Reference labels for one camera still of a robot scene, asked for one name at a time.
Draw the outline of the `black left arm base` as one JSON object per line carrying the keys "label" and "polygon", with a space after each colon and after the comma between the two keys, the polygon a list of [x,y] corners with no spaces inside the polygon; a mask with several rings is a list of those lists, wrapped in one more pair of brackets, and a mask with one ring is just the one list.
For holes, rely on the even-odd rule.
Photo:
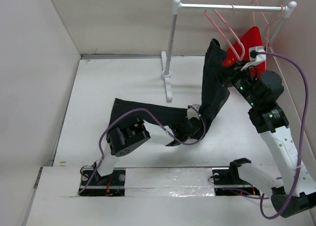
{"label": "black left arm base", "polygon": [[98,173],[88,183],[93,174],[93,167],[85,165],[80,169],[81,180],[79,195],[87,197],[121,197],[125,196],[126,169],[114,169],[109,175],[101,177]]}

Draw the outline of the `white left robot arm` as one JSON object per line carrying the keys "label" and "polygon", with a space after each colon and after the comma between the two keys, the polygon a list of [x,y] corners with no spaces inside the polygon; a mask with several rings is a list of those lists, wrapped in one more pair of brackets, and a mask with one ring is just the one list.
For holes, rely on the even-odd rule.
{"label": "white left robot arm", "polygon": [[101,157],[93,164],[93,179],[100,185],[110,180],[115,161],[153,139],[166,147],[191,146],[200,142],[207,128],[200,114],[184,118],[179,124],[165,125],[152,113],[135,109],[123,114],[104,131],[99,139]]}

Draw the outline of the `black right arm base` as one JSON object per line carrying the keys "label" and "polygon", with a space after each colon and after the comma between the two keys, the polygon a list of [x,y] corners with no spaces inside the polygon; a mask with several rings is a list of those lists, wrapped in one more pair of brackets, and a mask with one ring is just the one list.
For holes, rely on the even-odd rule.
{"label": "black right arm base", "polygon": [[213,168],[208,181],[213,184],[216,196],[246,196],[258,198],[260,191],[248,182],[234,180],[228,168]]}

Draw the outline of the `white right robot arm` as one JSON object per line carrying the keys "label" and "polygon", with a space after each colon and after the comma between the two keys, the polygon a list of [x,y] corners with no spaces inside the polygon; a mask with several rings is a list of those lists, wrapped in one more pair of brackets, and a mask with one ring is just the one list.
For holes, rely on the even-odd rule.
{"label": "white right robot arm", "polygon": [[281,217],[288,218],[316,205],[316,183],[309,175],[292,140],[288,119],[277,104],[284,87],[280,76],[264,71],[257,78],[241,62],[223,67],[222,84],[233,86],[251,106],[248,115],[268,146],[281,175],[277,180],[241,158],[229,165],[228,177],[238,184],[246,182],[265,194]]}

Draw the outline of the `black denim trousers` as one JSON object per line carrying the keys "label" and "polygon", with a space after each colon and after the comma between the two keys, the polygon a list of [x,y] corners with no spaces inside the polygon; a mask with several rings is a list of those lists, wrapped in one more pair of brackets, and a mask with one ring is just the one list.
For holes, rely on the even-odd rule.
{"label": "black denim trousers", "polygon": [[127,66],[135,65],[128,73],[126,81],[133,80],[134,75],[144,75],[137,90],[123,91],[125,97],[134,97],[136,101],[115,98],[109,123],[113,123],[121,115],[133,110],[144,108],[149,110],[165,125],[179,124],[186,118],[185,105],[197,103],[201,105],[199,112],[209,130],[216,115],[226,103],[230,93],[221,88],[221,66],[227,57],[218,40],[212,39],[204,57],[204,64],[193,66],[193,71],[185,75],[179,84],[180,101],[163,106],[162,97],[156,90],[157,85],[149,79],[156,77],[161,64],[158,58],[128,58]]}

